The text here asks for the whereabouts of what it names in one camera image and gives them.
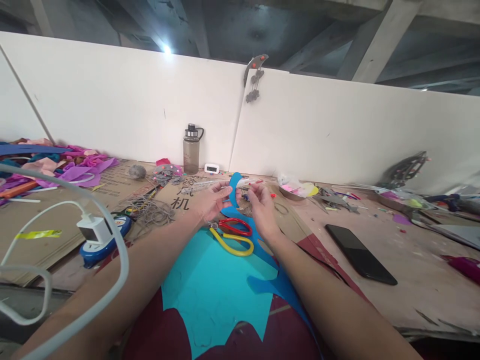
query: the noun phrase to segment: white charging cable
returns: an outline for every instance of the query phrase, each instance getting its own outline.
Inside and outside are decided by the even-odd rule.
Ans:
[[[48,357],[50,354],[52,354],[56,349],[58,349],[61,345],[63,345],[68,339],[70,339],[72,336],[77,334],[81,329],[83,329],[89,322],[91,322],[105,307],[117,296],[117,294],[120,292],[122,287],[125,284],[125,281],[127,280],[127,276],[129,274],[129,258],[127,254],[127,247],[125,246],[124,243],[124,238],[122,237],[122,234],[120,233],[119,228],[115,224],[114,218],[110,214],[110,212],[105,208],[105,206],[102,205],[92,194],[90,191],[87,191],[85,189],[79,188],[75,185],[72,185],[66,181],[60,180],[58,178],[52,177],[52,176],[47,176],[38,172],[30,171],[30,170],[25,170],[22,168],[14,167],[14,166],[8,166],[8,165],[3,165],[0,164],[0,171],[6,172],[6,173],[12,173],[12,174],[20,174],[24,176],[29,176],[29,177],[34,177],[37,179],[42,179],[46,180],[51,183],[56,183],[59,184],[67,189],[70,189],[72,191],[75,191],[82,195],[83,197],[89,198],[92,200],[95,205],[100,209],[101,213],[105,217],[106,222],[108,223],[110,229],[113,232],[113,236],[116,242],[116,246],[118,248],[118,256],[120,258],[120,275],[118,276],[118,280],[116,283],[108,290],[108,292],[99,300],[97,301],[91,308],[89,308],[87,311],[85,311],[79,318],[75,319],[73,322],[71,322],[69,325],[67,325],[63,330],[52,336],[50,339],[45,341],[43,344],[38,346],[35,350],[27,354],[23,359],[24,360],[37,360],[37,359],[45,359]],[[31,224],[36,218],[41,216],[42,214],[46,213],[48,210],[52,209],[53,207],[59,206],[61,203],[58,203],[56,205],[51,206],[48,209],[45,209],[38,215],[36,215],[33,219],[31,219],[23,228],[22,231],[24,231],[29,224]],[[85,213],[84,209],[82,206],[78,203],[76,203],[80,209]],[[1,272],[8,272],[8,271],[27,271],[27,272],[34,272],[36,274],[39,274],[45,279],[45,296],[43,300],[43,307],[42,307],[42,312],[44,312],[44,308],[48,305],[48,301],[50,299],[50,294],[52,292],[52,279],[50,276],[50,273],[48,273],[46,270],[41,269],[39,267],[31,266],[31,265],[4,265],[4,263],[7,261],[9,255],[13,251],[13,247],[15,246],[14,243],[16,243],[17,238],[13,240],[12,244],[10,245],[10,248],[7,251],[7,254],[5,255],[1,265],[0,265],[0,273]],[[24,319],[20,314],[15,312],[12,308],[9,306],[3,304],[6,306],[7,312],[4,310],[6,309],[4,306],[0,306],[0,311],[2,311],[4,314],[9,316],[10,319],[15,321],[16,323],[19,323],[18,321],[22,321]]]

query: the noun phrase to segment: water bottle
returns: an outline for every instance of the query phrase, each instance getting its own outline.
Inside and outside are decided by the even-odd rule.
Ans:
[[[195,124],[188,124],[183,137],[183,171],[188,175],[195,175],[199,172],[200,139],[204,136],[205,130],[202,127],[195,127]]]

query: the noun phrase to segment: white partition wall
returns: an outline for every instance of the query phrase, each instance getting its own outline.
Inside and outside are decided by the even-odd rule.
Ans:
[[[244,65],[7,32],[0,44],[56,142],[182,164],[194,123],[200,165],[228,168]]]
[[[0,141],[48,138],[0,51]]]
[[[426,150],[433,161],[408,187],[434,194],[480,170],[479,97],[269,69],[258,89],[241,107],[230,171],[375,184]]]

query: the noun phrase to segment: smartphone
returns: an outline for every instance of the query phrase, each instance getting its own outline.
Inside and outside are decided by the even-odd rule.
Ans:
[[[325,225],[330,236],[335,240],[350,264],[361,276],[388,285],[397,285],[398,281],[362,244],[349,229],[335,225]]]

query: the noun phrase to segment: charger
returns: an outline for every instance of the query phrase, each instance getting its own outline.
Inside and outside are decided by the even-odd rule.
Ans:
[[[84,213],[82,219],[76,223],[86,242],[93,245],[107,245],[114,235],[103,217]]]

